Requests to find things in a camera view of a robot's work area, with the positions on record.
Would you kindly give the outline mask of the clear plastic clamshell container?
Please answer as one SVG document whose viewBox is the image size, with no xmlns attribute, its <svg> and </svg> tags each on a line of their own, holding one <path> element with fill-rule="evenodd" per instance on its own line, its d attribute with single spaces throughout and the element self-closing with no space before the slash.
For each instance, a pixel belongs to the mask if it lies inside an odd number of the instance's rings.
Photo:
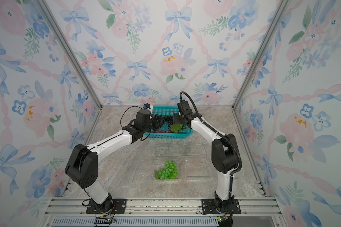
<svg viewBox="0 0 341 227">
<path fill-rule="evenodd" d="M 157 144 L 154 151 L 154 174 L 156 182 L 175 182 L 181 179 L 184 151 L 180 144 Z"/>
</svg>

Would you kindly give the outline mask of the green grape bunch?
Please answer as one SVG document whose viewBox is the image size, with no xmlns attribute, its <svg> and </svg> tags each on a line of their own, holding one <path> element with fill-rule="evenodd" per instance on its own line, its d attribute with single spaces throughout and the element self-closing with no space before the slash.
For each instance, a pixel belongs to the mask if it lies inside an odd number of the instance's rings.
<svg viewBox="0 0 341 227">
<path fill-rule="evenodd" d="M 159 180 L 173 180 L 176 179 L 179 175 L 178 167 L 176 166 L 175 161 L 167 161 L 164 165 L 164 168 L 156 171 L 156 179 Z"/>
</svg>

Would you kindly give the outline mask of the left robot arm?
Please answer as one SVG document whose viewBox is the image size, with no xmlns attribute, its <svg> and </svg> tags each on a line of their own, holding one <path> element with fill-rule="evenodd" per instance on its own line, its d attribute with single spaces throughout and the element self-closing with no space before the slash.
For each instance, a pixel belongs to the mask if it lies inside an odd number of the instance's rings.
<svg viewBox="0 0 341 227">
<path fill-rule="evenodd" d="M 109 213 L 114 207 L 112 196 L 101 185 L 99 176 L 99 163 L 115 151 L 143 141 L 145 133 L 152 130 L 153 106 L 145 104 L 136 113 L 135 119 L 114 135 L 93 144 L 78 144 L 73 148 L 65 173 L 76 182 L 90 197 L 96 210 L 100 213 Z"/>
</svg>

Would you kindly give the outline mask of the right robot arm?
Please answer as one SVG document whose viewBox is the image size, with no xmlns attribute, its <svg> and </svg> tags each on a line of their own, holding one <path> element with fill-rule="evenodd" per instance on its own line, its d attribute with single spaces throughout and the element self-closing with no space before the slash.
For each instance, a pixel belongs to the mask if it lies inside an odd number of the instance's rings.
<svg viewBox="0 0 341 227">
<path fill-rule="evenodd" d="M 177 107 L 179 113 L 173 115 L 173 122 L 191 128 L 211 144 L 211 161 L 217 170 L 214 203 L 220 213 L 225 213 L 232 209 L 234 174 L 242 168 L 236 138 L 233 134 L 224 134 L 210 125 L 196 108 L 191 109 L 188 101 L 180 101 Z"/>
</svg>

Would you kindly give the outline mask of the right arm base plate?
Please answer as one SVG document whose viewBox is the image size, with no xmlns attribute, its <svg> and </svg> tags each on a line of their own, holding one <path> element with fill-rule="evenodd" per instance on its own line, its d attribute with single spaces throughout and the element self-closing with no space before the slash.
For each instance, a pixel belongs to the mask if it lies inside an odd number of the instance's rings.
<svg viewBox="0 0 341 227">
<path fill-rule="evenodd" d="M 208 214 L 241 214 L 239 201 L 237 199 L 229 199 L 220 201 L 218 199 L 201 199 L 201 213 Z"/>
</svg>

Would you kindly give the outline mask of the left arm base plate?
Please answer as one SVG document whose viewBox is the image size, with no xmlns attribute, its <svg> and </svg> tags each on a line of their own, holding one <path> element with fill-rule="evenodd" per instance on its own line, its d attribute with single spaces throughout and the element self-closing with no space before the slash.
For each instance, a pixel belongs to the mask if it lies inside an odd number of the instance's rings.
<svg viewBox="0 0 341 227">
<path fill-rule="evenodd" d="M 124 214 L 127 206 L 127 199 L 106 199 L 102 204 L 97 204 L 93 199 L 85 205 L 86 214 Z"/>
</svg>

